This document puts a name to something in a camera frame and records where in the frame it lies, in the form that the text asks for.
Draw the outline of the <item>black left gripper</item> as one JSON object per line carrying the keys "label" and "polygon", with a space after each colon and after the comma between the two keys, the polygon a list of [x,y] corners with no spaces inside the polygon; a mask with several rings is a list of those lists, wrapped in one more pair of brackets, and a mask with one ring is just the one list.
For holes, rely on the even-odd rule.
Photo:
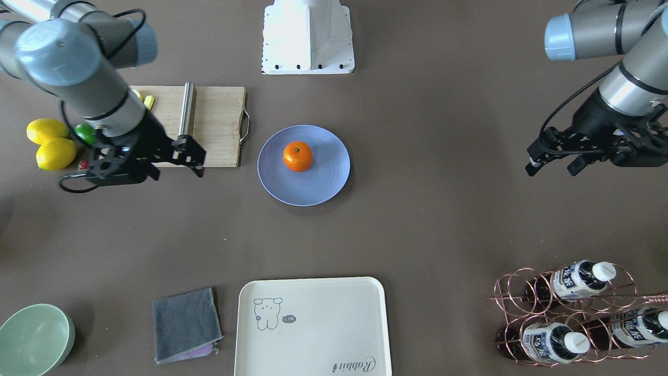
{"label": "black left gripper", "polygon": [[618,167],[665,165],[666,128],[658,121],[665,113],[666,105],[660,103],[649,114],[628,116],[609,107],[595,90],[575,112],[570,127],[548,127],[527,148],[526,172],[535,176],[547,163],[570,155],[575,156],[566,167],[571,176],[601,159]]}

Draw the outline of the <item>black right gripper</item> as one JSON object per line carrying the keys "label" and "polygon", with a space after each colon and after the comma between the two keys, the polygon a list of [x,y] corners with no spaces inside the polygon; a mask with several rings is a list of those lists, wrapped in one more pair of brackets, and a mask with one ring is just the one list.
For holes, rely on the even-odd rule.
{"label": "black right gripper", "polygon": [[105,136],[96,131],[86,180],[95,186],[138,184],[159,180],[155,163],[182,165],[203,178],[207,152],[190,135],[169,138],[164,126],[146,110],[136,128],[126,135]]}

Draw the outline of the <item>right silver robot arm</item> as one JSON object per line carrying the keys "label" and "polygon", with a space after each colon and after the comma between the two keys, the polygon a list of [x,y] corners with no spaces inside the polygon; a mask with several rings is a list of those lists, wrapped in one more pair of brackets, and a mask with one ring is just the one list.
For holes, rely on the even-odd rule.
{"label": "right silver robot arm", "polygon": [[143,10],[137,20],[86,1],[2,1],[2,12],[23,17],[2,21],[2,72],[58,97],[94,129],[88,167],[64,176],[60,188],[67,179],[85,179],[91,190],[158,180],[158,162],[202,178],[205,150],[190,135],[167,136],[118,74],[157,58]]}

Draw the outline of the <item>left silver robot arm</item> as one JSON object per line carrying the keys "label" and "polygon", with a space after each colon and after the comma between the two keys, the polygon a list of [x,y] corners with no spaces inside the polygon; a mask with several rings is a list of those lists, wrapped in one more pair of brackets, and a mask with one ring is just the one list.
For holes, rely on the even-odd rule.
{"label": "left silver robot arm", "polygon": [[534,176],[553,160],[573,155],[568,171],[609,160],[618,167],[666,164],[666,1],[579,1],[569,14],[549,20],[544,48],[549,59],[620,55],[594,79],[599,87],[559,131],[542,125],[527,148],[526,172]]}

